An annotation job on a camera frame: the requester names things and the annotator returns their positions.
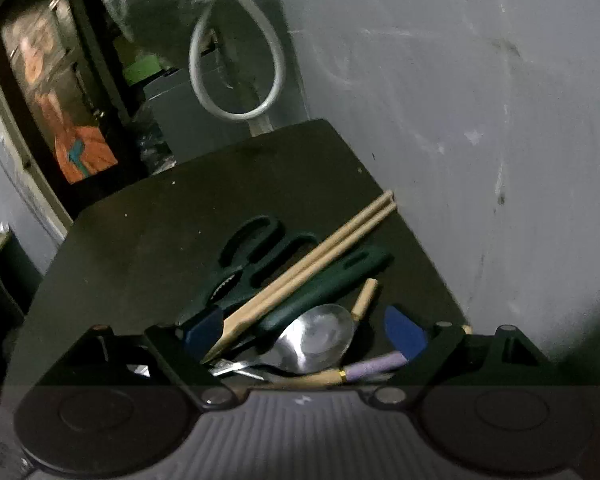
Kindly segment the purple handled utensil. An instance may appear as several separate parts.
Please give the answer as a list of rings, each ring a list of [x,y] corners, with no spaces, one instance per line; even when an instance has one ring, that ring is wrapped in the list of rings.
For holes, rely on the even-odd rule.
[[[269,389],[316,389],[327,388],[356,382],[357,380],[390,372],[408,363],[408,359],[400,352],[393,351],[383,356],[353,363],[340,368],[330,368],[322,372],[302,377],[286,378],[280,382],[264,385]]]

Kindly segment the metal spoon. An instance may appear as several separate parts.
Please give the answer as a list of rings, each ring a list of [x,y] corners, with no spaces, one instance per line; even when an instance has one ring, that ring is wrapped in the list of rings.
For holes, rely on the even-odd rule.
[[[350,347],[355,327],[350,311],[338,304],[323,304],[298,316],[267,352],[245,361],[215,365],[211,374],[218,377],[259,365],[296,375],[317,373],[340,361]]]

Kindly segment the black handled kitchen scissors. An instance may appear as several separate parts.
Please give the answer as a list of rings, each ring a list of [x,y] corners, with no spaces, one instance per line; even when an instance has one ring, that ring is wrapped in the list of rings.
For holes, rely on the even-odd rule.
[[[311,250],[320,243],[316,234],[289,231],[269,214],[250,218],[227,239],[199,298],[182,311],[176,324],[212,308],[229,316],[287,270],[301,249]]]

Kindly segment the dark green handled knife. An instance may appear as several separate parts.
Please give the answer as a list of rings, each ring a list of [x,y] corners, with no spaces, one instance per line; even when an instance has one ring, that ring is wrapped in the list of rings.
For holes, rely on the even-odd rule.
[[[321,304],[336,302],[368,278],[392,263],[393,255],[382,247],[365,245],[348,252],[317,273],[234,342],[230,351],[268,348],[299,315]]]

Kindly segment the grey cabinet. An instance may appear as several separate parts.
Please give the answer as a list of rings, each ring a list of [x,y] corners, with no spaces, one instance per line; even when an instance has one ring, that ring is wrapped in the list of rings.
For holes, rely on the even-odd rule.
[[[293,81],[286,84],[268,114],[253,122],[227,122],[208,113],[196,98],[185,70],[157,77],[146,84],[144,95],[152,118],[179,164],[308,119]]]

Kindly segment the person in orange shirt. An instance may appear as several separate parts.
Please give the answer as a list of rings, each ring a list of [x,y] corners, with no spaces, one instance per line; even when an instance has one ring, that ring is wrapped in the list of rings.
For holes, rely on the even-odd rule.
[[[28,109],[66,180],[80,182],[116,166],[69,1],[40,1],[12,14],[1,36]]]

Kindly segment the green box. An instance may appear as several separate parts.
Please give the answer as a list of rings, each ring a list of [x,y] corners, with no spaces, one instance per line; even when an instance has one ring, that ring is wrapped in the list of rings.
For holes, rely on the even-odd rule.
[[[139,82],[154,76],[162,71],[159,59],[155,55],[145,55],[126,66],[123,75],[128,84]]]

